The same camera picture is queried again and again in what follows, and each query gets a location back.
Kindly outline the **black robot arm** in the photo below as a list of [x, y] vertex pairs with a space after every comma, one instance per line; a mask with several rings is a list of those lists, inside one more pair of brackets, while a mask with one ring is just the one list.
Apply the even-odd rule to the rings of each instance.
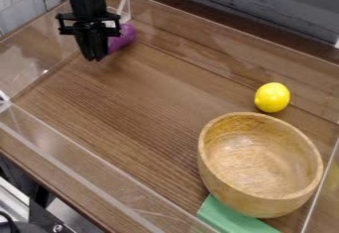
[[100, 61], [108, 55], [108, 38], [119, 37], [120, 15], [107, 10], [105, 0], [69, 0], [72, 12], [59, 13], [59, 31], [73, 36], [89, 61]]

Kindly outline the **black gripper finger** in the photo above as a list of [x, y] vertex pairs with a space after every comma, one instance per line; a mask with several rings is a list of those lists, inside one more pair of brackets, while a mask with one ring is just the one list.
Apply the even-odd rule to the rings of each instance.
[[107, 55], [107, 36], [100, 30], [93, 31], [93, 58], [100, 61]]
[[81, 53], [84, 55], [84, 58], [87, 60], [93, 60], [93, 54], [89, 47], [89, 40], [88, 35], [85, 31], [76, 31], [75, 32], [76, 41], [81, 50]]

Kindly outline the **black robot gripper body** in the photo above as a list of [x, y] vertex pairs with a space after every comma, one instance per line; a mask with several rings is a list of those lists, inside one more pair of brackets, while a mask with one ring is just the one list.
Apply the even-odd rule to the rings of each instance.
[[61, 35], [103, 31], [107, 37], [120, 36], [120, 16], [107, 11], [105, 0], [69, 0], [72, 12], [59, 13], [56, 19]]

